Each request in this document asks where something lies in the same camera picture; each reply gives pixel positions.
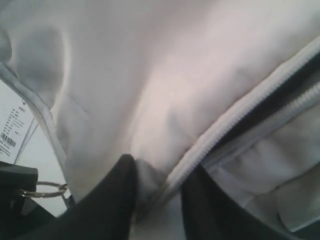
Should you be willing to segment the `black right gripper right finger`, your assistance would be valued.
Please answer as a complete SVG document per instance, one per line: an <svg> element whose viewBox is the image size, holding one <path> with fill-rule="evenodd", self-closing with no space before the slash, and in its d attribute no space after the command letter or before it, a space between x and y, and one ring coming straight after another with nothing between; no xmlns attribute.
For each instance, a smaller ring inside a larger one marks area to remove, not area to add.
<svg viewBox="0 0 320 240"><path fill-rule="evenodd" d="M240 207L198 165L181 187L181 211L188 240L318 240L320 224L298 233L268 226Z"/></svg>

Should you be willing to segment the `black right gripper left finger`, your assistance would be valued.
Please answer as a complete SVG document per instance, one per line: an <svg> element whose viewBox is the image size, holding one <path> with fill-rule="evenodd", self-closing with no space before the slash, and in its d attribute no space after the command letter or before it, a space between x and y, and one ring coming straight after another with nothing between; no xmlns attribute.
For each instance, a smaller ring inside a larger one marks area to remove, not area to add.
<svg viewBox="0 0 320 240"><path fill-rule="evenodd" d="M75 207L20 240L127 240L137 199L137 166L123 154Z"/></svg>

